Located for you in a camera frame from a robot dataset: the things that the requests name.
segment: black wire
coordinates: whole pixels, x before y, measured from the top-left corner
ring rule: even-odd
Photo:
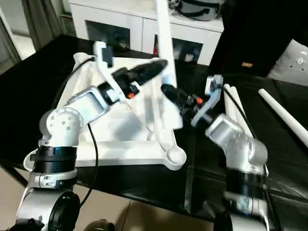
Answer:
[[[55,109],[57,107],[57,103],[58,101],[60,100],[60,97],[61,97],[61,94],[66,86],[66,83],[69,81],[69,79],[74,75],[74,73],[79,70],[85,63],[89,62],[89,61],[92,61],[93,58],[88,58],[86,59],[85,61],[83,61],[79,66],[77,66],[66,78],[65,80],[62,82],[61,86],[59,87],[53,101],[52,101],[52,105],[51,105],[51,109]],[[94,143],[94,148],[95,148],[95,169],[94,169],[94,177],[93,177],[93,183],[91,185],[91,187],[89,188],[88,190],[88,193],[87,195],[85,196],[85,198],[82,200],[82,202],[80,203],[80,207],[82,207],[85,202],[87,201],[88,197],[90,196],[92,190],[93,190],[93,186],[94,186],[94,183],[96,181],[96,178],[97,178],[97,173],[98,173],[98,148],[97,148],[97,143],[96,143],[96,140],[95,140],[95,137],[94,137],[94,134],[92,132],[92,129],[91,129],[91,126],[90,124],[88,124],[88,128],[89,128],[89,132],[91,134],[91,137],[92,137],[92,140],[93,140],[93,143]]]
[[[65,88],[66,83],[68,82],[68,80],[73,76],[73,74],[74,74],[77,70],[79,70],[79,69],[83,66],[83,64],[87,63],[88,61],[92,61],[92,60],[93,60],[93,58],[88,58],[88,59],[86,59],[85,61],[83,61],[79,66],[77,66],[77,67],[76,67],[76,68],[64,79],[64,81],[62,82],[61,86],[59,87],[59,89],[58,89],[57,93],[55,94],[54,99],[53,99],[53,101],[52,101],[52,103],[51,103],[51,109],[52,109],[52,110],[55,109],[55,108],[57,107],[57,103],[58,103],[58,101],[60,100],[61,94],[62,94],[62,92],[63,92],[63,90],[64,90],[64,88]]]
[[[237,109],[239,110],[239,112],[241,113],[243,119],[245,120],[248,128],[250,129],[253,137],[255,139],[257,139],[257,136],[255,134],[255,132],[253,131],[250,123],[248,122],[248,119],[246,117],[246,115],[244,114],[243,110],[241,109],[241,107],[239,106],[239,104],[236,102],[236,100],[233,98],[233,96],[230,94],[230,92],[228,91],[228,89],[226,89],[224,86],[222,85],[218,85],[217,88],[220,88],[220,89],[223,89],[223,91],[230,97],[230,99],[233,101],[233,103],[235,104],[235,106],[237,107]],[[265,197],[266,197],[266,200],[269,202],[269,210],[271,212],[271,214],[274,215],[274,223],[275,223],[275,227],[278,227],[278,230],[280,231],[283,231],[283,225],[278,217],[278,214],[276,213],[277,209],[274,209],[275,208],[275,205],[273,203],[273,198],[271,196],[271,194],[269,193],[269,190],[268,190],[268,179],[267,179],[267,176],[266,176],[266,165],[263,166],[263,169],[264,169],[264,184],[266,185],[266,188],[263,189],[264,191],[264,194],[265,194]]]
[[[254,138],[257,138],[253,128],[251,127],[250,123],[247,120],[247,117],[245,116],[245,113],[242,111],[241,107],[239,106],[239,104],[237,103],[237,101],[233,98],[233,96],[230,94],[230,92],[228,91],[228,89],[226,89],[224,86],[222,85],[218,85],[217,88],[223,89],[223,91],[230,97],[230,99],[233,101],[233,103],[235,104],[235,106],[237,107],[237,109],[239,110],[239,112],[241,113],[243,119],[245,120],[248,128],[251,131],[251,134]]]
[[[89,132],[91,134],[91,137],[92,137],[92,140],[93,140],[93,143],[94,143],[94,148],[95,148],[95,168],[94,168],[94,178],[93,178],[93,183],[92,185],[90,186],[89,190],[88,190],[88,193],[87,195],[85,196],[85,198],[82,200],[82,202],[80,203],[80,207],[82,207],[85,202],[87,201],[88,197],[90,196],[92,190],[93,190],[93,186],[94,186],[94,183],[96,181],[96,178],[97,178],[97,173],[98,173],[98,148],[97,148],[97,143],[96,143],[96,140],[95,140],[95,137],[94,137],[94,134],[92,132],[92,129],[91,129],[91,126],[90,124],[88,124],[88,128],[89,128]]]

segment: black tabletop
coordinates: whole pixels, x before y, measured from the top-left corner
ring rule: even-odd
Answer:
[[[40,117],[49,110],[63,79],[71,72],[73,54],[92,54],[92,41],[60,36],[41,51],[17,64],[0,77],[2,144],[0,162],[22,167],[24,157],[37,147],[41,137]],[[137,51],[118,57],[151,58]],[[207,67],[176,62],[178,85],[188,93],[204,93]],[[224,76],[236,86],[246,115],[257,137],[269,152],[269,187],[284,230],[308,227],[308,157],[296,135],[261,99],[266,89],[303,126],[308,128],[308,88],[266,78]],[[213,113],[224,112],[223,97]],[[222,211],[225,188],[222,151],[201,131],[188,124],[175,131],[178,145],[187,155],[182,169],[165,166],[107,166],[99,168],[95,189],[143,201],[178,213],[213,220]],[[92,183],[94,168],[78,168],[79,184]]]

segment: white cabinet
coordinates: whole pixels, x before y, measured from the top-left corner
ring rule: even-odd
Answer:
[[[176,59],[210,64],[221,33],[173,23],[170,30]],[[142,52],[153,54],[157,33],[157,22],[143,19]]]
[[[71,4],[78,38],[107,40],[141,51],[142,17]]]
[[[79,38],[107,41],[153,54],[157,50],[155,0],[70,0]],[[174,57],[209,65],[224,30],[221,19],[194,21],[170,16]]]

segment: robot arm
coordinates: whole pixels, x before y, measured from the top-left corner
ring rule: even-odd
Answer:
[[[104,43],[96,43],[103,53]],[[108,112],[109,108],[139,92],[138,86],[157,76],[167,65],[156,60],[131,70],[121,68],[112,76],[102,55],[96,57],[101,75],[107,79],[73,96],[65,106],[47,112],[40,120],[43,135],[38,142],[33,171],[10,230],[72,231],[79,215],[80,200],[72,192],[80,130]]]
[[[225,227],[231,226],[234,231],[269,231],[268,206],[263,190],[266,177],[264,165],[268,157],[265,145],[246,136],[243,129],[224,114],[213,119],[207,113],[219,101],[221,89],[218,86],[222,85],[222,81],[222,76],[218,75],[207,79],[205,94],[210,96],[207,102],[171,85],[163,85],[161,89],[193,127],[202,121],[209,124],[205,135],[226,156],[227,178],[223,203],[229,214],[224,220],[219,220],[214,229],[225,230]],[[264,224],[252,217],[262,218]]]

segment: white rod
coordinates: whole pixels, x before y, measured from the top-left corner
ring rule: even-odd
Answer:
[[[259,94],[271,106],[271,108],[280,116],[280,118],[289,126],[289,128],[299,137],[299,139],[308,147],[308,131],[285,110],[266,90],[260,89]]]
[[[168,66],[162,72],[162,84],[177,87],[175,73],[172,37],[167,0],[156,0],[156,14],[158,23],[158,51],[161,59],[168,61]],[[179,129],[183,127],[180,111],[175,104],[165,96],[162,98],[161,114],[164,129]]]
[[[231,93],[229,84],[225,84],[224,87]],[[226,92],[224,92],[223,95],[225,99],[225,108],[227,117],[237,122],[234,103],[232,102],[232,100],[230,99],[230,97],[227,95]]]
[[[156,0],[156,14],[158,23],[158,51],[161,59],[168,61],[168,66],[162,72],[162,84],[177,87],[174,67],[172,37],[167,0]]]
[[[231,87],[230,90],[231,90],[231,95],[233,96],[233,98],[235,99],[235,101],[237,102],[237,104],[239,105],[239,107],[241,108],[241,110],[244,112],[244,115],[245,115],[245,111],[243,109],[242,102],[241,102],[239,94],[237,93],[236,87]],[[246,124],[244,118],[242,117],[240,111],[237,108],[235,108],[235,114],[236,114],[237,123],[242,127],[245,134],[249,137],[253,137],[248,125]]]

